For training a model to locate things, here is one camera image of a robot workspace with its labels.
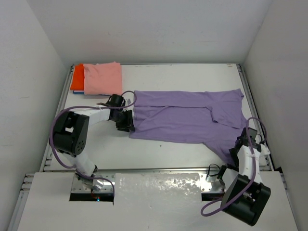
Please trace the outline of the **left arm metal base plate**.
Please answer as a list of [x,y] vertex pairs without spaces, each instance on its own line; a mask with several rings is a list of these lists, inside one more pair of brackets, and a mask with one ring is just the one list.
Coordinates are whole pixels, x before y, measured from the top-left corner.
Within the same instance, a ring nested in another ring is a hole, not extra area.
[[72,181],[71,192],[72,193],[113,193],[113,187],[115,185],[116,176],[111,173],[99,174],[99,179],[90,180],[75,175]]

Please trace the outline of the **purple t-shirt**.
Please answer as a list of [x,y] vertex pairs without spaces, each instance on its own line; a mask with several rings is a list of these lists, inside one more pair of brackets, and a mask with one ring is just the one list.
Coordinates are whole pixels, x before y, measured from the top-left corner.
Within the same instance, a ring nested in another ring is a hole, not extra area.
[[229,165],[246,118],[240,89],[219,92],[135,91],[131,139],[203,144]]

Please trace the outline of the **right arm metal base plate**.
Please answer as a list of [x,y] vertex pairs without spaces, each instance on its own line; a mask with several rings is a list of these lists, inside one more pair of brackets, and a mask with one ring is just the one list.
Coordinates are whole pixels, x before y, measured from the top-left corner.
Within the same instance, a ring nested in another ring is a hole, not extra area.
[[208,176],[207,174],[200,174],[199,178],[200,189],[206,193],[223,193],[225,192],[224,183],[216,176]]

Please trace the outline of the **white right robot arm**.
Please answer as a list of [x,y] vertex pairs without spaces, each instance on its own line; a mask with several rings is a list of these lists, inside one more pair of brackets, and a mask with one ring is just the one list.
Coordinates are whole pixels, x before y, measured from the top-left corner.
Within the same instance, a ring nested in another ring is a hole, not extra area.
[[218,211],[254,226],[265,205],[271,189],[264,185],[259,167],[259,159],[270,153],[264,141],[256,141],[257,130],[244,128],[237,137],[235,146],[229,149],[234,166],[224,165],[212,172],[209,165],[206,180],[220,183],[221,196],[214,202],[221,202]]

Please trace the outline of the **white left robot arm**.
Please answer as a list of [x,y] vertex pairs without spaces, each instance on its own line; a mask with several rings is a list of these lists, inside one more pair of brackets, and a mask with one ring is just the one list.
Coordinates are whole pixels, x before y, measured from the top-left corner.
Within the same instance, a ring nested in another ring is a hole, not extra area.
[[133,102],[124,95],[113,94],[105,103],[95,106],[72,106],[63,109],[53,120],[49,145],[57,162],[66,169],[73,169],[77,178],[87,187],[94,188],[108,179],[97,175],[97,166],[89,159],[86,141],[89,127],[104,121],[113,121],[116,129],[135,131]]

